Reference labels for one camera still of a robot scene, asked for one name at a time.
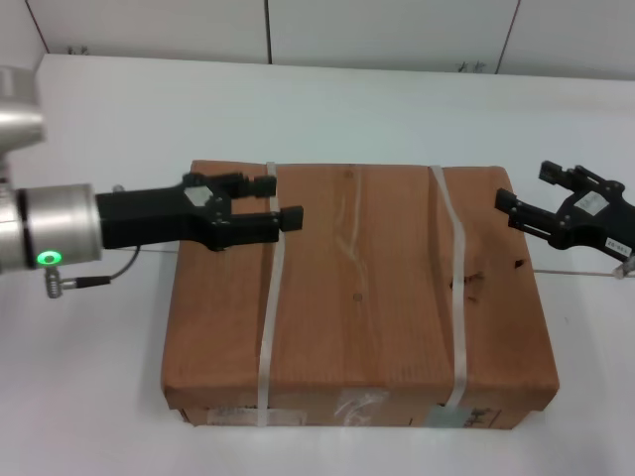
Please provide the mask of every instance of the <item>plastic strapping band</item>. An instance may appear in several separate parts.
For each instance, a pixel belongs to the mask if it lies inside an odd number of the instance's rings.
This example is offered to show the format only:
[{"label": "plastic strapping band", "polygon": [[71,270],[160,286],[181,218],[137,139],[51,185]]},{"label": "plastic strapping band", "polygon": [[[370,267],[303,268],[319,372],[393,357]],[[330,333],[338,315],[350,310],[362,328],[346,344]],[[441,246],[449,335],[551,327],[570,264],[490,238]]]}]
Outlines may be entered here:
[{"label": "plastic strapping band", "polygon": [[467,351],[465,349],[465,309],[463,305],[464,266],[465,266],[465,231],[452,203],[449,199],[444,170],[439,166],[431,166],[439,189],[444,197],[445,207],[452,222],[454,231],[454,256],[452,259],[452,334],[454,345],[454,386],[449,399],[445,403],[448,410],[455,409],[465,393],[467,386]]},{"label": "plastic strapping band", "polygon": [[[267,174],[276,177],[276,164],[267,163]],[[280,211],[278,196],[269,198],[269,211]],[[274,333],[276,331],[276,314],[278,312],[278,297],[280,295],[280,281],[285,264],[285,234],[279,232],[278,243],[274,248],[274,260],[271,267],[269,293],[265,310],[265,324],[260,344],[260,364],[258,367],[258,426],[267,426],[269,420],[269,375],[271,373],[271,352],[273,349]]]}]

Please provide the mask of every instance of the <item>white sticker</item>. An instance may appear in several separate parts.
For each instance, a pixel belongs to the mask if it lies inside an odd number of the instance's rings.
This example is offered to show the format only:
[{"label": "white sticker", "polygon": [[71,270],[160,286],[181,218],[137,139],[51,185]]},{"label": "white sticker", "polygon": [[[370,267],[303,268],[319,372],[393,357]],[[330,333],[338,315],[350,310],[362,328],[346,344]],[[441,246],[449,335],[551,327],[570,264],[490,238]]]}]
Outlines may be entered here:
[{"label": "white sticker", "polygon": [[[300,410],[268,409],[269,426],[304,426],[307,412]],[[255,426],[258,410],[239,407],[221,407],[207,412],[207,424],[230,426]]]},{"label": "white sticker", "polygon": [[631,256],[631,250],[628,246],[621,244],[619,241],[615,241],[612,238],[606,238],[606,248],[616,251],[620,255],[624,255],[626,258]]},{"label": "white sticker", "polygon": [[210,197],[214,196],[209,188],[202,186],[189,186],[186,188],[186,197],[194,206],[205,206]]},{"label": "white sticker", "polygon": [[589,215],[595,216],[602,211],[606,205],[608,205],[608,201],[606,201],[602,195],[596,191],[590,191],[578,200],[574,206],[584,210]]}]

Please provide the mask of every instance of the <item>white tabletop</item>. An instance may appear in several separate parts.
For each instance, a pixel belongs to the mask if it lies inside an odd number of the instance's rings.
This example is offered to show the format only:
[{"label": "white tabletop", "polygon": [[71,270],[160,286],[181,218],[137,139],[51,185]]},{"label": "white tabletop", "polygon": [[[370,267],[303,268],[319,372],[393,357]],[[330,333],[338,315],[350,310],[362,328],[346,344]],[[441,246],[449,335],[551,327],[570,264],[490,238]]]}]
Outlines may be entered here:
[{"label": "white tabletop", "polygon": [[[22,186],[159,186],[195,159],[492,164],[555,207],[541,160],[626,183],[632,167],[617,159],[628,83],[46,57],[40,84],[50,140],[11,158]],[[536,267],[614,265],[578,251],[531,244]],[[632,474],[633,280],[536,275],[561,390],[512,431],[192,428],[160,390],[176,257],[142,252],[113,285],[58,300],[40,273],[0,277],[0,474]]]}]

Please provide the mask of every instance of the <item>cardboard box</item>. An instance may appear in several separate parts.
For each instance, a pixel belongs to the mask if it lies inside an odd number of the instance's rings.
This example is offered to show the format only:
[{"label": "cardboard box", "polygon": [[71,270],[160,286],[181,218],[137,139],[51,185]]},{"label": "cardboard box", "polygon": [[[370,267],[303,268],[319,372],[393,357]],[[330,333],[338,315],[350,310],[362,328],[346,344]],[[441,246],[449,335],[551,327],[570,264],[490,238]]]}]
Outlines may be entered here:
[{"label": "cardboard box", "polygon": [[[263,165],[196,162],[208,175]],[[511,428],[559,381],[524,235],[494,209],[500,168],[444,169],[465,229],[467,389],[454,425]],[[270,424],[421,426],[453,385],[452,227],[426,167],[278,166],[287,234]],[[268,210],[234,200],[234,213]],[[254,424],[274,245],[184,242],[163,361],[171,409],[193,424]]]}]

